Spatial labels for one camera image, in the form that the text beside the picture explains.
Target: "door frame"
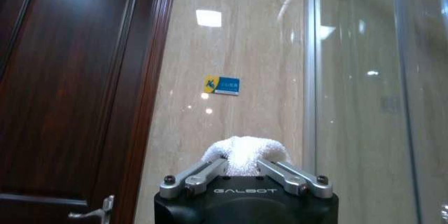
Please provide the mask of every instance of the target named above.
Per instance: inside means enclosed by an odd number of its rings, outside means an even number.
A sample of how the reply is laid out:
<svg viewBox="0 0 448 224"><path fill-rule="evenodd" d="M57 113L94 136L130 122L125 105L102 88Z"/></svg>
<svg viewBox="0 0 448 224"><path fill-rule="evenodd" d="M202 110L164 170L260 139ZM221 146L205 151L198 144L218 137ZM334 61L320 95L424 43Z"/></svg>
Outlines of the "door frame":
<svg viewBox="0 0 448 224"><path fill-rule="evenodd" d="M144 64L144 71L141 72L141 90L136 98L137 107L129 138L130 148L125 160L117 208L113 211L113 223L116 224L133 223L134 218L172 2L173 0L152 0L150 12L145 13L144 8L140 8L141 10L136 8L133 17L137 19L134 20L137 23L144 24L148 18L153 21L148 28L146 63Z"/></svg>

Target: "white towel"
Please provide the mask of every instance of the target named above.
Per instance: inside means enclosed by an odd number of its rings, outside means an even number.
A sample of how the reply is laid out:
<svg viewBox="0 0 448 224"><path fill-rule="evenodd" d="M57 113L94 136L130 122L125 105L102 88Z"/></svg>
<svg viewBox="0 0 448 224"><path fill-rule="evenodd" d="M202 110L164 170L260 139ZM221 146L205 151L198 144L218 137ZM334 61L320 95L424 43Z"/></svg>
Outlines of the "white towel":
<svg viewBox="0 0 448 224"><path fill-rule="evenodd" d="M258 158L290 163L289 154L280 142L252 136L233 136L216 142L205 151L201 160L210 161L221 156L229 162L228 176L257 176Z"/></svg>

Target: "glass panel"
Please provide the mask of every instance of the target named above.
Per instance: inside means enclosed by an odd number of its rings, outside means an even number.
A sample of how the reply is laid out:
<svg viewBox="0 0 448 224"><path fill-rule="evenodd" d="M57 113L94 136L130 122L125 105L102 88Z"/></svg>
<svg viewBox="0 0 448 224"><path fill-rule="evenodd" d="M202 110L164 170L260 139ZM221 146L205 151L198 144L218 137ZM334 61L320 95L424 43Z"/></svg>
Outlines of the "glass panel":
<svg viewBox="0 0 448 224"><path fill-rule="evenodd" d="M422 223L441 223L448 202L446 0L397 0Z"/></svg>
<svg viewBox="0 0 448 224"><path fill-rule="evenodd" d="M320 0L316 170L340 223L417 223L394 0Z"/></svg>

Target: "chrome fixture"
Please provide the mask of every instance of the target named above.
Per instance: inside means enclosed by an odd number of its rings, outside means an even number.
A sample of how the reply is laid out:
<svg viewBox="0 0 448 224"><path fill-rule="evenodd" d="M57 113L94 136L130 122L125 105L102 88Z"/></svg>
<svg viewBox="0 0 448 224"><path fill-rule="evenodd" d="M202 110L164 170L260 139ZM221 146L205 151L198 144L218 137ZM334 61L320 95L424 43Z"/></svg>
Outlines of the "chrome fixture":
<svg viewBox="0 0 448 224"><path fill-rule="evenodd" d="M69 219L85 219L85 218L90 218L90 217L98 217L101 220L101 224L109 224L110 222L110 212L112 212L112 208L113 208L113 199L114 196L110 195L109 197L106 197L102 201L102 208L97 209L86 214L78 214L74 212L70 212L68 214L68 218Z"/></svg>

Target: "metal frame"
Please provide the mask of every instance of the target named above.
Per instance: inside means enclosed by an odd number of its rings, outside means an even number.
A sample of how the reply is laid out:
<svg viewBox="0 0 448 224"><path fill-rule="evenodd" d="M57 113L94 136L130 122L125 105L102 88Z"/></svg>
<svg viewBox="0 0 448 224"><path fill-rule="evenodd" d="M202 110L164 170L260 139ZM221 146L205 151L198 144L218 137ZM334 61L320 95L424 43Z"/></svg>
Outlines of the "metal frame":
<svg viewBox="0 0 448 224"><path fill-rule="evenodd" d="M304 54L304 123L302 168L316 173L316 24L320 21L320 0L305 0L305 54Z"/></svg>

